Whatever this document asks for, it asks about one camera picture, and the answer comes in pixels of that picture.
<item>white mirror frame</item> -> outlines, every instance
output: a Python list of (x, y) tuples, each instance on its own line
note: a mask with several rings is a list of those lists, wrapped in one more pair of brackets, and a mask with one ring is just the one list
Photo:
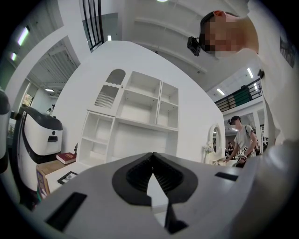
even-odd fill
[(219, 156), (222, 153), (222, 142), (221, 142), (221, 132), (220, 132), (220, 127), (218, 124), (213, 124), (210, 128), (210, 132), (209, 132), (209, 141), (211, 141), (213, 143), (213, 131), (216, 129), (217, 134), (219, 134), (218, 139), (219, 139), (219, 143), (216, 142), (216, 152), (213, 150), (212, 154), (215, 156)]

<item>white cabinet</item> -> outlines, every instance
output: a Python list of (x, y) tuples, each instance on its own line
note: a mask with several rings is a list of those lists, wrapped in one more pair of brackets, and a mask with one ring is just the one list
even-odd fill
[(110, 74), (87, 111), (77, 161), (93, 167), (131, 155), (176, 155), (178, 89), (133, 71)]

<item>black picture frame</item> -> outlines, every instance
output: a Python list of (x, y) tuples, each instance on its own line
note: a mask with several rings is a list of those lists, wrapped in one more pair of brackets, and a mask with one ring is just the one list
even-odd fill
[(62, 176), (61, 178), (59, 178), (59, 179), (57, 180), (57, 182), (60, 183), (61, 185), (67, 183), (67, 182), (64, 182), (63, 180), (66, 180), (66, 177), (67, 177), (68, 175), (70, 175), (70, 174), (78, 175), (78, 174), (76, 174), (76, 173), (70, 171), (70, 172), (68, 172), (66, 175), (64, 175), (64, 176)]

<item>black railing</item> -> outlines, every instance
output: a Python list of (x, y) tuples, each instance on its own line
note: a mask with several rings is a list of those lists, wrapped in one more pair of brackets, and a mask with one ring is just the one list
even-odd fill
[(256, 99), (262, 95), (262, 87), (260, 78), (251, 82), (248, 85), (243, 86), (241, 89), (234, 93), (218, 100), (215, 104), (218, 106), (221, 112), (235, 108), (239, 105), (243, 105), (253, 99)]
[[(86, 16), (86, 3), (88, 4), (88, 12), (89, 18)], [(96, 8), (95, 0), (82, 0), (83, 4), (83, 12), (85, 21), (85, 31), (87, 32), (87, 42), (89, 41), (89, 50), (94, 50), (99, 44), (104, 43), (104, 35), (103, 35), (103, 26), (102, 26), (102, 14), (101, 14), (101, 1), (98, 0), (98, 5)]]

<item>fluorescent light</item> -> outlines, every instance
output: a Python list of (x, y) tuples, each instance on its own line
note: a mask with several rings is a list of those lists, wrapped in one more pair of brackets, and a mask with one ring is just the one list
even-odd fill
[(16, 57), (17, 57), (17, 55), (13, 52), (13, 53), (11, 54), (11, 59), (14, 61)]
[(250, 70), (249, 67), (247, 68), (247, 71), (248, 71), (248, 73), (250, 74), (250, 77), (253, 78), (253, 74), (252, 74), (252, 72), (251, 72), (251, 70)]
[(220, 89), (217, 89), (217, 91), (221, 94), (221, 95), (225, 95), (224, 93), (223, 93), (223, 91), (222, 90), (220, 90)]
[(28, 31), (27, 27), (25, 27), (22, 34), (21, 34), (21, 36), (20, 36), (20, 38), (19, 38), (19, 40), (18, 40), (19, 45), (22, 45), (23, 41), (25, 40), (25, 37), (28, 35), (28, 32), (29, 31)]

